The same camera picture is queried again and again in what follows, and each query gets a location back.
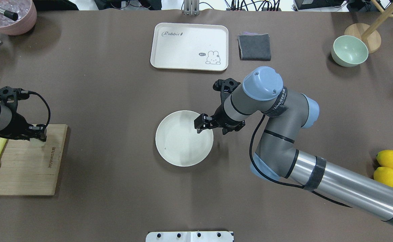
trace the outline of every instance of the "cutting board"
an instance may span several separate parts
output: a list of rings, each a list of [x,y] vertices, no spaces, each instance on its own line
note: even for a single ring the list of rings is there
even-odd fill
[[[49,124],[45,143],[8,140],[0,158],[0,195],[54,195],[67,129]]]

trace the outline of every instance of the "round plate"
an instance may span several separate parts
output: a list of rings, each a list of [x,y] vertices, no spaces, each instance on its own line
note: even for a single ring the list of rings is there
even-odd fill
[[[156,147],[162,158],[176,166],[198,164],[210,153],[213,130],[196,133],[193,111],[177,111],[166,116],[156,130]]]

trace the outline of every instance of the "yellow lemon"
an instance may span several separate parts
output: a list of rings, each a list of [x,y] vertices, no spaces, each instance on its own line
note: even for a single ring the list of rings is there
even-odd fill
[[[374,180],[393,187],[393,169],[389,167],[379,167],[374,172]]]
[[[381,166],[393,169],[393,150],[382,150],[376,155],[376,159]]]

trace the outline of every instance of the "tabletop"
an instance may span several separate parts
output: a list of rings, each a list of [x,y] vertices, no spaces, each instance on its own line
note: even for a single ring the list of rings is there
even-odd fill
[[[40,12],[29,33],[0,34],[0,88],[40,93],[51,123],[69,126],[55,195],[0,196],[0,241],[144,241],[150,231],[195,230],[230,230],[236,241],[253,242],[393,241],[393,227],[370,214],[253,175],[248,146],[259,114],[240,132],[214,130],[210,154],[192,167],[167,163],[155,146],[168,114],[213,114],[214,81],[242,81],[270,66],[288,89],[320,105],[295,147],[372,177],[375,155],[393,150],[393,19],[378,29],[380,49],[344,68],[330,57],[333,41],[379,13],[141,12]],[[152,67],[153,31],[162,22],[227,27],[228,68]],[[241,32],[268,33],[272,60],[240,60]],[[45,121],[36,98],[18,108],[28,122]]]

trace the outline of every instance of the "green bowl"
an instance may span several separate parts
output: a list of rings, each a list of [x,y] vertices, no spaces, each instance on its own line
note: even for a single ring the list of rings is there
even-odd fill
[[[367,60],[368,48],[362,40],[354,36],[343,35],[333,42],[331,55],[337,64],[352,67]]]

